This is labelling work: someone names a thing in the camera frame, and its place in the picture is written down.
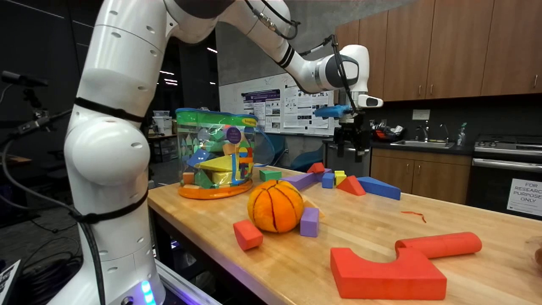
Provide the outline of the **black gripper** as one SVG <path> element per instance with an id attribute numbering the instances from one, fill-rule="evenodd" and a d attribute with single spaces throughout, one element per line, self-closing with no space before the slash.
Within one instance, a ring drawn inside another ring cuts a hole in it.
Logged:
<path id="1" fill-rule="evenodd" d="M 371 129 L 364 124 L 364 116 L 350 116 L 338 122 L 333 131 L 333 141 L 337 143 L 337 156 L 343 158 L 345 143 L 355 148 L 355 163 L 362 163 L 365 150 L 371 144 Z"/>

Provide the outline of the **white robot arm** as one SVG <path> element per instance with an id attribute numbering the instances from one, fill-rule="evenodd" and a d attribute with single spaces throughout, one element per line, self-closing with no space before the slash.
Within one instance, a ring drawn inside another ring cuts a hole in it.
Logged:
<path id="1" fill-rule="evenodd" d="M 167 41 L 196 45 L 230 24 L 306 94 L 343 90 L 350 109 L 382 104 L 367 90 L 359 45 L 304 60 L 284 0 L 103 0 L 64 139 L 81 270 L 47 305 L 161 305 L 147 209 L 150 150 L 140 131 Z"/>

